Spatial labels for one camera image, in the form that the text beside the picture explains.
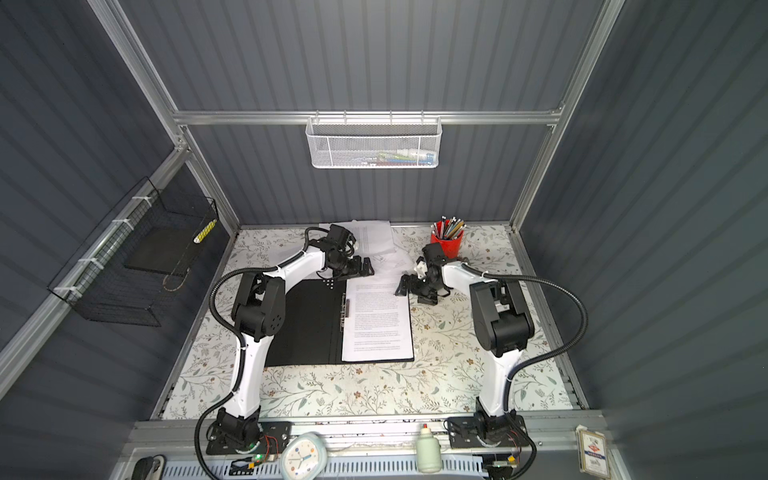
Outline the diagram paper sheet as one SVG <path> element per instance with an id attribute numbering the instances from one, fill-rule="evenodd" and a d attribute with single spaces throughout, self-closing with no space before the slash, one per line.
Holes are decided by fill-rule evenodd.
<path id="1" fill-rule="evenodd" d="M 411 272 L 414 267 L 414 260 L 401 249 L 372 254 L 369 258 L 375 276 L 400 277 L 404 273 Z"/>

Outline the printed paper sheet back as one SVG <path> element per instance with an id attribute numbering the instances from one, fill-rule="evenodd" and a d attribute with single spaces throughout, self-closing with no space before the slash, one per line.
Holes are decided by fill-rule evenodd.
<path id="1" fill-rule="evenodd" d="M 364 257 L 383 255 L 395 251 L 392 228 L 389 221 L 335 222 L 355 237 L 355 252 Z"/>

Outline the printed paper sheet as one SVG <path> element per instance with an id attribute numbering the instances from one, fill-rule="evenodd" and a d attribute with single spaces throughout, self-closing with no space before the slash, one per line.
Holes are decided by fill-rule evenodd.
<path id="1" fill-rule="evenodd" d="M 395 251 L 392 228 L 389 221 L 335 222 L 355 237 L 355 252 L 364 257 L 383 255 Z"/>
<path id="2" fill-rule="evenodd" d="M 347 282 L 344 363 L 414 360 L 409 298 L 395 294 L 399 281 L 376 275 Z"/>

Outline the orange folder black inside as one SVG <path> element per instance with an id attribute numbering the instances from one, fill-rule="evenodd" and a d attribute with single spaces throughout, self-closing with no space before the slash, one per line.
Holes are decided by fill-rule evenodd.
<path id="1" fill-rule="evenodd" d="M 288 292 L 287 319 L 267 354 L 268 367 L 362 364 L 341 360 L 348 281 L 307 279 Z"/>

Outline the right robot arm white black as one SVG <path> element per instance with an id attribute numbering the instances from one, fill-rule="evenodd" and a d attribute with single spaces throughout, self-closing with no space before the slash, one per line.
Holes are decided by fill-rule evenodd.
<path id="1" fill-rule="evenodd" d="M 548 352 L 524 360 L 523 352 L 534 336 L 535 326 L 522 292 L 524 283 L 552 288 L 571 300 L 580 324 L 574 337 Z M 454 292 L 470 301 L 474 335 L 488 355 L 483 384 L 477 397 L 476 431 L 491 435 L 518 426 L 511 406 L 511 387 L 523 369 L 564 354 L 585 336 L 589 314 L 582 300 L 567 288 L 531 275 L 490 273 L 448 258 L 442 246 L 430 243 L 422 249 L 415 272 L 401 277 L 395 294 L 413 294 L 426 305 L 435 305 Z"/>

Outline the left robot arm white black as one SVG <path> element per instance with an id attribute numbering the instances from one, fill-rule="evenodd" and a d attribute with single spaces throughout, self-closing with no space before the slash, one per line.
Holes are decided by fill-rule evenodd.
<path id="1" fill-rule="evenodd" d="M 287 319 L 287 293 L 311 273 L 329 270 L 332 281 L 372 276 L 371 261 L 355 253 L 356 243 L 339 224 L 310 226 L 293 256 L 271 267 L 232 270 L 214 284 L 208 310 L 235 336 L 237 350 L 230 392 L 201 415 L 216 415 L 209 444 L 240 454 L 272 445 L 259 423 L 260 388 L 270 346 Z"/>

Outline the red pen cup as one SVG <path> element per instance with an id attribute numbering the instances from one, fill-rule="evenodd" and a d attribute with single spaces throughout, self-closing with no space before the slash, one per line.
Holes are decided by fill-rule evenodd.
<path id="1" fill-rule="evenodd" d="M 457 259 L 459 256 L 464 233 L 460 231 L 456 236 L 450 239 L 439 239 L 436 235 L 430 236 L 430 242 L 439 244 L 448 259 Z"/>

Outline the pens in red cup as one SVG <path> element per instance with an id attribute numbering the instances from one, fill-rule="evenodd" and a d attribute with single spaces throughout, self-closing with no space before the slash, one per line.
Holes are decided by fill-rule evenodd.
<path id="1" fill-rule="evenodd" d="M 432 226 L 432 237 L 438 241 L 451 241 L 457 239 L 465 228 L 465 221 L 457 217 L 443 216 Z"/>

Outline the yellow marker in basket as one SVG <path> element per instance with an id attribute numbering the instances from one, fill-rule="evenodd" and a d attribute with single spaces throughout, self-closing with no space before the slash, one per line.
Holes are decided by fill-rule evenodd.
<path id="1" fill-rule="evenodd" d="M 206 237 L 211 233 L 211 231 L 216 227 L 218 223 L 217 219 L 213 219 L 210 222 L 208 222 L 193 238 L 194 244 L 201 244 Z"/>

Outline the white glue bottle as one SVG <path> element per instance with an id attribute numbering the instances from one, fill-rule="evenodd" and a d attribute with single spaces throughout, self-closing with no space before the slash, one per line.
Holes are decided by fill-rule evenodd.
<path id="1" fill-rule="evenodd" d="M 423 424 L 415 442 L 417 469 L 423 474 L 442 470 L 441 446 L 427 424 Z"/>

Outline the white table clock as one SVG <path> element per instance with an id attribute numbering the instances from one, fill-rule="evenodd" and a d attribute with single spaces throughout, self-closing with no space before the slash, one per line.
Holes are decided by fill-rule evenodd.
<path id="1" fill-rule="evenodd" d="M 328 451 L 323 439 L 315 433 L 305 433 L 293 439 L 280 455 L 280 471 L 285 480 L 316 479 L 328 463 Z"/>

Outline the playing card box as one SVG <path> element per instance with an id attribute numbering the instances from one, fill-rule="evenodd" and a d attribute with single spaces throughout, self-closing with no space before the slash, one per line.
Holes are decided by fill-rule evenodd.
<path id="1" fill-rule="evenodd" d="M 607 440 L 599 432 L 579 425 L 576 430 L 579 471 L 599 479 L 610 479 Z"/>

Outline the black stapler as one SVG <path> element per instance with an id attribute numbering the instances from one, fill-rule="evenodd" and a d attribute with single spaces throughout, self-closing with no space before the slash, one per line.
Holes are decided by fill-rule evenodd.
<path id="1" fill-rule="evenodd" d="M 147 456 L 139 459 L 131 472 L 131 480 L 161 480 L 166 458 L 164 455 Z"/>

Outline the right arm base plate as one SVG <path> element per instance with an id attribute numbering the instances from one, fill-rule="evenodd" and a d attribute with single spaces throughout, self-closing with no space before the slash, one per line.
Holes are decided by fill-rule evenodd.
<path id="1" fill-rule="evenodd" d="M 443 421 L 450 446 L 454 449 L 529 447 L 525 420 L 507 414 L 486 417 L 482 412 L 472 416 L 449 417 Z"/>

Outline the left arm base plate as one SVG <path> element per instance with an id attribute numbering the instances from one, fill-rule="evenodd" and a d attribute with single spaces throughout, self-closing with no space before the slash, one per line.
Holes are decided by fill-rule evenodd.
<path id="1" fill-rule="evenodd" d="M 207 429 L 205 453 L 208 455 L 278 455 L 287 446 L 291 422 L 214 421 Z"/>

